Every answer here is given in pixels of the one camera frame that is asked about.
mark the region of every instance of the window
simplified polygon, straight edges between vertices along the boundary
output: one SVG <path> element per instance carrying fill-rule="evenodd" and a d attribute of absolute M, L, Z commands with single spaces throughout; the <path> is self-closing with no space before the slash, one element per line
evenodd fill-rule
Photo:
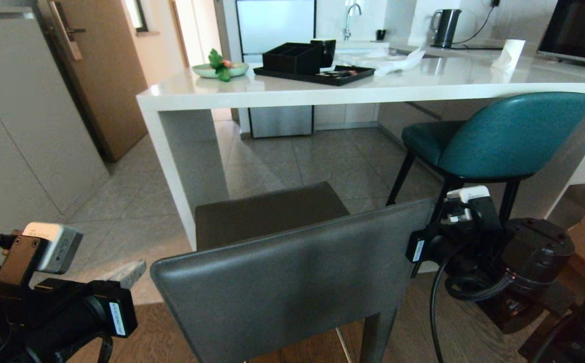
<path fill-rule="evenodd" d="M 126 7 L 131 14 L 131 23 L 136 28 L 136 32 L 148 32 L 147 21 L 145 20 L 145 13 L 142 11 L 142 4 L 140 0 L 126 0 Z"/>

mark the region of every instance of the small black cup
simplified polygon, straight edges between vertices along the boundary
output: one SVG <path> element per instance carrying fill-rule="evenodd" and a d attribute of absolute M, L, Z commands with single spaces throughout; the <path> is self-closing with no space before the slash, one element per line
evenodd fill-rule
<path fill-rule="evenodd" d="M 380 41 L 380 40 L 384 40 L 384 37 L 386 36 L 386 29 L 379 29 L 375 31 L 375 40 Z"/>
<path fill-rule="evenodd" d="M 331 67 L 335 58 L 337 41 L 334 39 L 313 39 L 310 44 L 321 44 L 321 68 Z"/>

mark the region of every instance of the black chair leg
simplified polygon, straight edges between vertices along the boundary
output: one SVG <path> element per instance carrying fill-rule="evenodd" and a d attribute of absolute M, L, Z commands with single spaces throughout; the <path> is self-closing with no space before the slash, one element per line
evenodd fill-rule
<path fill-rule="evenodd" d="M 391 336 L 391 329 L 396 320 L 398 309 L 387 310 L 371 315 L 364 321 L 364 336 L 360 363 L 380 363 L 384 358 L 384 351 Z"/>
<path fill-rule="evenodd" d="M 431 215 L 431 223 L 440 221 L 440 218 L 442 217 L 442 210 L 444 208 L 444 198 L 446 198 L 447 193 L 449 191 L 460 189 L 463 186 L 465 186 L 465 183 L 461 181 L 446 178 L 444 179 L 444 184 L 442 185 L 442 189 L 440 189 L 440 195 L 438 196 L 438 200 L 435 203 L 435 208 L 433 209 L 433 214 Z M 420 269 L 420 266 L 422 266 L 422 262 L 416 262 L 414 264 L 414 269 L 411 271 L 412 279 L 417 276 L 417 271 Z"/>
<path fill-rule="evenodd" d="M 502 224 L 509 221 L 509 215 L 511 214 L 511 209 L 514 207 L 516 192 L 518 192 L 518 185 L 520 183 L 520 181 L 510 181 L 507 182 L 507 185 L 505 186 L 505 193 L 502 195 L 500 212 L 498 214 L 498 218 Z"/>
<path fill-rule="evenodd" d="M 393 205 L 396 203 L 396 198 L 398 197 L 398 193 L 400 188 L 402 188 L 402 184 L 407 179 L 407 174 L 409 173 L 409 169 L 415 160 L 415 155 L 411 152 L 407 152 L 407 156 L 405 157 L 405 161 L 402 163 L 402 167 L 400 168 L 400 172 L 398 172 L 398 177 L 396 177 L 396 182 L 393 184 L 393 189 L 391 189 L 391 194 L 388 196 L 386 201 L 386 206 Z"/>

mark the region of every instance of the metal rod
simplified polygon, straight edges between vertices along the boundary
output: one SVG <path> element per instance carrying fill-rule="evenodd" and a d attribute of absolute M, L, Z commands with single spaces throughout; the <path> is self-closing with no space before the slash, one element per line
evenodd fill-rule
<path fill-rule="evenodd" d="M 335 328 L 337 332 L 337 336 L 339 337 L 339 342 L 341 343 L 341 347 L 344 350 L 344 354 L 346 356 L 346 360 L 348 363 L 353 363 L 353 359 L 350 357 L 350 352 L 348 351 L 348 347 L 346 347 L 346 342 L 344 341 L 344 337 L 341 335 L 341 330 L 339 328 Z"/>

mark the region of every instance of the kitchen island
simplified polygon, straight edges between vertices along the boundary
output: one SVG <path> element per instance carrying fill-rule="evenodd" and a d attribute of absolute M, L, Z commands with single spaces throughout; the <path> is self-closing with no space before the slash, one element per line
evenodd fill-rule
<path fill-rule="evenodd" d="M 255 76 L 251 70 L 223 83 L 186 69 L 138 95 L 138 103 L 195 251 L 196 206 L 229 198 L 212 108 L 489 99 L 545 91 L 585 93 L 585 67 L 521 57 L 515 70 L 504 72 L 492 69 L 487 57 L 452 51 L 446 64 L 425 58 L 409 71 L 342 87 Z M 585 119 L 552 161 L 521 183 L 512 216 L 544 218 L 570 184 L 582 182 Z"/>

